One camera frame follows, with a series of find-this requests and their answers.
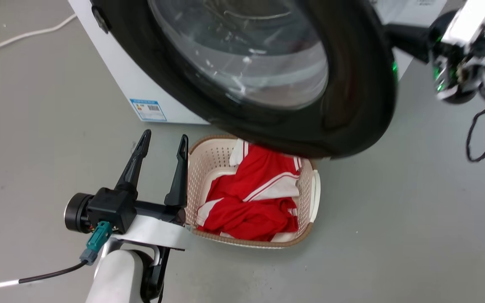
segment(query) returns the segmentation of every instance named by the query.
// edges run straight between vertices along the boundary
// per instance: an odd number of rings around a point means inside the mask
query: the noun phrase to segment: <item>washing machine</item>
[[[446,1],[69,2],[142,121],[346,157],[385,132],[411,61],[383,23],[430,25]]]

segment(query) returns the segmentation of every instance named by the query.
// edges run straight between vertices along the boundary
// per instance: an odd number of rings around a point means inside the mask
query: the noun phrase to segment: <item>white cable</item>
[[[69,18],[65,19],[65,21],[63,21],[59,25],[56,25],[55,27],[50,27],[49,29],[41,29],[39,31],[28,32],[28,33],[25,33],[25,34],[21,34],[19,36],[16,36],[14,38],[10,38],[9,40],[6,40],[6,41],[1,42],[0,43],[0,48],[2,48],[3,46],[6,46],[8,44],[11,44],[13,42],[17,42],[18,40],[22,40],[24,38],[27,38],[27,37],[32,37],[32,36],[36,36],[36,35],[42,35],[43,33],[51,33],[51,32],[54,32],[54,31],[56,31],[56,30],[61,29],[62,27],[64,27],[70,21],[73,21],[75,18],[76,18],[76,14],[73,14]]]

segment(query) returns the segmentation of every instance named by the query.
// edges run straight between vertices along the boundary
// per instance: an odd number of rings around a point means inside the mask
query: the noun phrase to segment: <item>gray connector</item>
[[[98,255],[99,254],[94,250],[85,249],[83,250],[83,253],[81,253],[80,261],[86,260],[87,265],[91,266],[93,263],[95,263],[96,257],[98,257]]]

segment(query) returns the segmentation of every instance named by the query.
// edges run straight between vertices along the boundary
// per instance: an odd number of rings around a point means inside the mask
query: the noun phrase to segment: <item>red and white garment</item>
[[[295,182],[302,161],[243,140],[229,159],[235,175],[216,178],[198,209],[198,230],[243,240],[271,241],[298,230],[299,192]]]

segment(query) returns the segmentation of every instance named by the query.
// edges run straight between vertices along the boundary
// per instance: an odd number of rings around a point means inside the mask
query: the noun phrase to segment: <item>cable connector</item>
[[[112,233],[112,225],[109,222],[99,222],[91,238],[87,241],[87,249],[81,253],[80,260],[87,261],[87,265],[89,266],[93,265],[96,257],[99,255],[100,249],[106,244]]]

